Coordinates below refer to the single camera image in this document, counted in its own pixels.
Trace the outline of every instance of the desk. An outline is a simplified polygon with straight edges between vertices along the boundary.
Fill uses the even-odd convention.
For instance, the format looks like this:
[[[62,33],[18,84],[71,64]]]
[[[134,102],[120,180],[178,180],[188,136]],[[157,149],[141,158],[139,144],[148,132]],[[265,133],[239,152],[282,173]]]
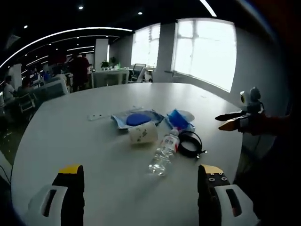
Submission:
[[[128,83],[128,77],[129,77],[129,70],[112,70],[112,71],[101,71],[101,72],[93,72],[92,73],[92,88],[95,88],[95,84],[94,84],[94,76],[105,76],[105,77],[109,77],[109,76],[113,76],[113,75],[118,75],[118,85],[122,84],[122,80],[123,80],[123,74],[126,74],[126,81],[125,83]]]
[[[190,111],[208,153],[198,162],[177,153],[166,177],[150,177],[148,165],[160,141],[133,148],[128,134],[118,131],[109,117],[87,120],[91,114],[110,115],[134,105],[161,114],[174,108]],[[53,182],[60,168],[79,163],[85,174],[85,226],[198,225],[198,165],[220,167],[231,182],[235,177],[242,134],[218,130],[221,122],[214,118],[236,110],[210,92],[180,83],[110,86],[47,101],[30,121],[16,153],[14,208],[22,217],[30,199]],[[159,139],[164,133],[159,130]]]

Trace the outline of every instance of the table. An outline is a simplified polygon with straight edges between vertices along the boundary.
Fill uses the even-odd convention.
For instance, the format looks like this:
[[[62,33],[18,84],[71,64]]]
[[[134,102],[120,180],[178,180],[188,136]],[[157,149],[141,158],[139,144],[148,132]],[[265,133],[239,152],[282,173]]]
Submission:
[[[91,79],[92,79],[92,88],[95,88],[94,85],[94,76],[113,76],[113,75],[118,75],[118,84],[121,85],[122,84],[122,80],[123,80],[123,74],[126,74],[126,83],[128,83],[128,77],[129,77],[129,70],[107,70],[107,71],[101,71],[101,72],[93,72],[91,74]]]
[[[193,124],[208,151],[199,161],[177,153],[169,173],[147,173],[156,144],[132,147],[126,132],[104,116],[143,106],[166,114],[174,108],[195,116]],[[218,130],[215,116],[238,110],[190,84],[136,83],[72,93],[43,103],[29,123],[12,172],[12,202],[22,217],[30,199],[51,184],[59,169],[83,165],[85,226],[198,225],[197,174],[200,163],[224,170],[233,182],[242,134]],[[165,124],[159,125],[162,139]]]

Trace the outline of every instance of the ceiling light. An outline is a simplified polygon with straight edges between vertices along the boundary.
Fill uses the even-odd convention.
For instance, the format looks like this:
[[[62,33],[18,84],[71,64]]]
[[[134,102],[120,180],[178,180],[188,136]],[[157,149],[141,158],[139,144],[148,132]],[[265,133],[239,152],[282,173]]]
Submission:
[[[35,61],[32,61],[31,63],[27,64],[26,66],[31,65],[31,64],[33,64],[33,63],[35,63],[35,62],[37,62],[37,61],[39,61],[39,60],[41,60],[41,59],[43,59],[43,58],[46,58],[46,57],[48,57],[48,56],[43,56],[43,57],[41,57],[40,59],[37,59],[37,60],[35,60]]]
[[[78,48],[68,49],[67,51],[76,50],[76,49],[80,49],[80,48],[93,48],[93,47],[94,47],[94,46],[78,47]]]
[[[94,51],[88,51],[88,52],[82,52],[82,53],[94,53]]]
[[[118,30],[118,31],[125,31],[125,32],[132,32],[133,30],[130,30],[130,29],[125,29],[125,28],[117,28],[117,27],[81,27],[81,28],[75,28],[75,29],[70,29],[70,30],[66,30],[66,31],[62,31],[62,32],[57,32],[57,33],[53,33],[53,34],[50,34],[50,35],[47,35],[43,38],[40,38],[38,40],[35,40],[31,43],[29,43],[28,45],[22,47],[21,49],[19,49],[17,52],[15,52],[13,55],[11,55],[9,58],[7,58],[1,65],[0,65],[0,68],[4,66],[4,64],[10,60],[11,58],[13,58],[16,54],[18,54],[19,52],[21,52],[22,50],[26,49],[27,47],[39,42],[39,41],[42,41],[44,39],[47,39],[47,38],[50,38],[52,36],[55,36],[55,35],[59,35],[59,34],[63,34],[63,33],[67,33],[67,32],[75,32],[75,31],[82,31],[82,30],[92,30],[92,29],[108,29],[108,30]]]
[[[200,0],[201,3],[206,7],[206,9],[209,11],[209,13],[211,14],[211,16],[216,17],[215,12],[213,11],[213,9],[211,8],[211,6],[208,4],[208,2],[206,2],[206,0]]]

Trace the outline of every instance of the window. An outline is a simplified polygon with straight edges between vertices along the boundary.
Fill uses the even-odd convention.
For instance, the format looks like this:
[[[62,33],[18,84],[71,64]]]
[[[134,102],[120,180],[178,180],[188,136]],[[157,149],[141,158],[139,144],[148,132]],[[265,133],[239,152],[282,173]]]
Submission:
[[[231,91],[236,65],[232,22],[215,19],[178,21],[173,70]]]
[[[144,27],[135,32],[133,38],[131,65],[157,66],[160,24]]]

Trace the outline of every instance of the blue lid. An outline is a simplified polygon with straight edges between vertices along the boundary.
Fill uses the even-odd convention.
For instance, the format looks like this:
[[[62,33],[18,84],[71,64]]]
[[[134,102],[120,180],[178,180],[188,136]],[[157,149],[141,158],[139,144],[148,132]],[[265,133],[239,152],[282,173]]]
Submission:
[[[127,117],[128,126],[139,126],[151,121],[151,118],[145,114],[135,113]]]

